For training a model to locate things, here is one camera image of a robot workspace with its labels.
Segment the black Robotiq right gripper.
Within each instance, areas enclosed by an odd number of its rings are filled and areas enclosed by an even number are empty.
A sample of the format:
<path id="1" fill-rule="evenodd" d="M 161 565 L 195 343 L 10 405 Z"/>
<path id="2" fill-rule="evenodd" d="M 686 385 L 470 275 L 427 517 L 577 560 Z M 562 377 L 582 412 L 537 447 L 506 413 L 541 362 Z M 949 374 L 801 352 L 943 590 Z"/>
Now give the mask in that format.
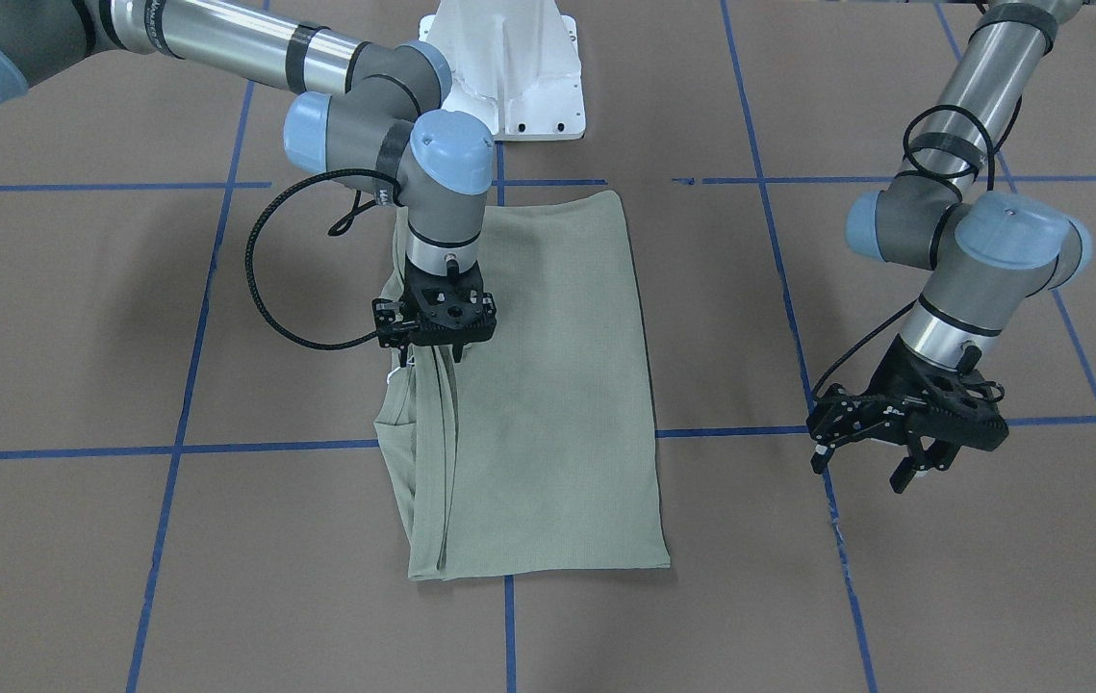
<path id="1" fill-rule="evenodd" d="M 436 275 L 406 265 L 402 279 L 393 298 L 372 300 L 377 339 L 381 346 L 399 346 L 400 370 L 413 368 L 413 346 L 452 346 L 456 365 L 468 343 L 494 336 L 496 306 L 483 289 L 481 268 Z"/>

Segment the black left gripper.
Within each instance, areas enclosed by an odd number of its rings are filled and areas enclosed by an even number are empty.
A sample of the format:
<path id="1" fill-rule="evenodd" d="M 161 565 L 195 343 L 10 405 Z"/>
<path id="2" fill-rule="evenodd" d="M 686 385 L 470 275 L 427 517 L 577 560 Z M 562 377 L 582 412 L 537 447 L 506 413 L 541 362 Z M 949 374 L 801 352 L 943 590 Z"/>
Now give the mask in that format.
<path id="1" fill-rule="evenodd" d="M 837 448 L 869 438 L 865 429 L 879 427 L 886 442 L 905 443 L 905 457 L 889 478 L 891 490 L 903 493 L 914 477 L 951 468 L 962 447 L 996 450 L 1008 438 L 998 411 L 1004 395 L 1004 386 L 979 370 L 936 367 L 897 337 L 867 391 L 852 395 L 842 385 L 829 385 L 813 404 L 804 422 L 815 444 L 811 469 L 823 474 Z M 935 440 L 925 445 L 923 438 Z"/>

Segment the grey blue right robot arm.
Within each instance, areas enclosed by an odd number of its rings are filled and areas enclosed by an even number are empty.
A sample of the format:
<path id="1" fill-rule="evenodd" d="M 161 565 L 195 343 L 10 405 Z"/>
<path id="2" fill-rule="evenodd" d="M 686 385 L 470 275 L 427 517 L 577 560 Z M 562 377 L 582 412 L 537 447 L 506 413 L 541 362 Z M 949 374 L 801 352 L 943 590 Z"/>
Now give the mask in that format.
<path id="1" fill-rule="evenodd" d="M 293 333 L 256 279 L 256 242 L 275 211 L 338 183 L 354 197 L 333 237 L 377 206 L 406 214 L 399 288 L 372 302 L 373 341 L 408 365 L 416 346 L 460 357 L 494 337 L 478 250 L 495 140 L 481 120 L 444 105 L 452 78 L 441 49 L 421 39 L 386 47 L 235 1 L 0 1 L 0 105 L 107 52 L 159 54 L 293 96 L 283 148 L 307 177 L 270 201 L 244 251 L 249 294 L 275 332 L 313 350 L 357 346 Z"/>

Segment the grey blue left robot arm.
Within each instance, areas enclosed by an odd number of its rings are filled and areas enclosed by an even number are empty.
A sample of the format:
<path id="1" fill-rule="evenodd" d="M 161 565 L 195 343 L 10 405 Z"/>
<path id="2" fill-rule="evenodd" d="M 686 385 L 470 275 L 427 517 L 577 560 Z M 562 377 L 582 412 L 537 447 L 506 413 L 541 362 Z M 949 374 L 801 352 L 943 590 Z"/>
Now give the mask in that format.
<path id="1" fill-rule="evenodd" d="M 864 391 L 827 374 L 806 420 L 813 473 L 844 445 L 905 448 L 891 475 L 951 468 L 961 448 L 996 450 L 1008 434 L 1004 386 L 979 362 L 1024 299 L 1059 288 L 1088 265 L 1091 232 L 1046 203 L 995 188 L 997 154 L 1035 68 L 1053 52 L 1077 1 L 991 1 L 936 104 L 907 124 L 900 169 L 847 216 L 847 243 L 877 262 L 931 273 Z"/>

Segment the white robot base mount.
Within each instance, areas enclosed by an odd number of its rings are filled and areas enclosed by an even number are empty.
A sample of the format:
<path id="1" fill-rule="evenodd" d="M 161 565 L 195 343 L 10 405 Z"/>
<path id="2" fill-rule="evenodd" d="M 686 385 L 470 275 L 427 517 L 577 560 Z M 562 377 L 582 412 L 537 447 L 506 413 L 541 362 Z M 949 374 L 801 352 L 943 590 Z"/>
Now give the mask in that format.
<path id="1" fill-rule="evenodd" d="M 419 37 L 446 57 L 443 107 L 499 141 L 574 141 L 587 127 L 574 18 L 555 1 L 442 1 Z"/>

